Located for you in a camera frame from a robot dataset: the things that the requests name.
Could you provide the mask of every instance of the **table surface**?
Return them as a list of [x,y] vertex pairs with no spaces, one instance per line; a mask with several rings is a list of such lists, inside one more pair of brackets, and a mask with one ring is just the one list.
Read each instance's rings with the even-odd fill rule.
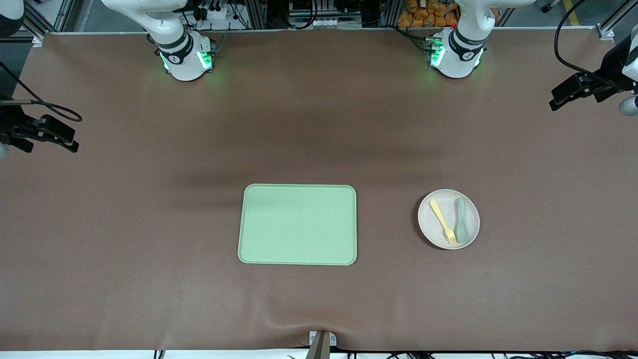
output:
[[[561,35],[586,68],[610,47]],[[1,163],[0,348],[283,348],[322,328],[356,350],[636,349],[638,122],[622,95],[551,112],[573,73],[552,40],[495,31],[452,80],[392,31],[230,34],[181,83],[144,36],[47,36],[22,78],[85,120],[77,154]],[[251,183],[356,188],[356,262],[241,263]],[[439,188],[477,205],[468,248],[419,232]]]

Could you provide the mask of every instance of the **round plate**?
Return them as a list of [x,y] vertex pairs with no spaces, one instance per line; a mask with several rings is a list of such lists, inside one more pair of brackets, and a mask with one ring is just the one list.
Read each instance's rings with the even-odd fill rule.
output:
[[[443,218],[447,225],[456,233],[456,226],[459,222],[459,205],[458,199],[465,200],[465,226],[468,230],[468,241],[466,243],[458,243],[451,245],[445,237],[443,227],[439,223],[434,211],[430,207],[430,200],[436,199],[441,209]],[[480,218],[479,211],[472,201],[464,194],[455,190],[436,190],[428,194],[419,206],[419,227],[426,238],[437,247],[444,249],[461,249],[472,243],[479,235]]]

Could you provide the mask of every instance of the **fork handle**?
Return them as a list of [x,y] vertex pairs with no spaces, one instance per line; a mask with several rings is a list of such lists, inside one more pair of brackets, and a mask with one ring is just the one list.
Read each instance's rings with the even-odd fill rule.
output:
[[441,213],[441,209],[438,207],[438,203],[436,202],[436,200],[430,200],[430,207],[432,207],[436,218],[438,218],[439,222],[441,222],[443,229],[449,229],[450,227],[448,227],[447,223],[445,223],[445,218],[443,218],[443,214]]

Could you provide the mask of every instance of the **green spoon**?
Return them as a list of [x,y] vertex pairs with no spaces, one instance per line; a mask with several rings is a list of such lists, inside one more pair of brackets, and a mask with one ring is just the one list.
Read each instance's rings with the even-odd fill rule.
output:
[[468,229],[465,226],[465,200],[459,198],[459,224],[456,226],[456,239],[459,243],[468,241]]

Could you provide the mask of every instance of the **mint green rectangular tray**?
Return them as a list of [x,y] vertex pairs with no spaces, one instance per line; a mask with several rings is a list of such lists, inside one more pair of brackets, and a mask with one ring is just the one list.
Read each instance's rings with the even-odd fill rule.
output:
[[239,259],[349,266],[357,258],[357,193],[347,185],[262,185],[244,191]]

